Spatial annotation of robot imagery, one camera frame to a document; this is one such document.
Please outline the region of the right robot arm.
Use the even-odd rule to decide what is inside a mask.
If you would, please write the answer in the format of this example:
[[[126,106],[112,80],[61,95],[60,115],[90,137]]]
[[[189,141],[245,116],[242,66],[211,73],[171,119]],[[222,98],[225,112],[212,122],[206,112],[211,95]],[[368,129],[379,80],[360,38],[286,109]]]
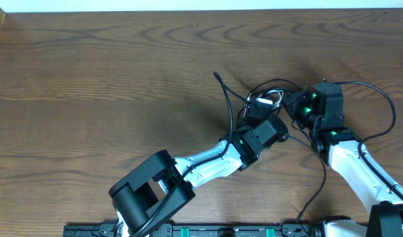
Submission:
[[[309,129],[311,148],[348,183],[369,213],[367,226],[348,217],[328,217],[308,236],[402,236],[403,186],[374,160],[352,129],[344,125],[342,82],[322,82],[312,91],[284,95],[290,118]]]

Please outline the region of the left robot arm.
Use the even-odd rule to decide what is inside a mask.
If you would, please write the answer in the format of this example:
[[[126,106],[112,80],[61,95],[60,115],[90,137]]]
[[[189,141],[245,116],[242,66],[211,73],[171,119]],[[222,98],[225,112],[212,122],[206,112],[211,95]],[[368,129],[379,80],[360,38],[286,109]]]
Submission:
[[[207,151],[171,157],[154,153],[109,190],[119,221],[116,236],[147,236],[195,197],[195,189],[255,163],[264,149],[288,137],[288,128],[259,106],[245,123]]]

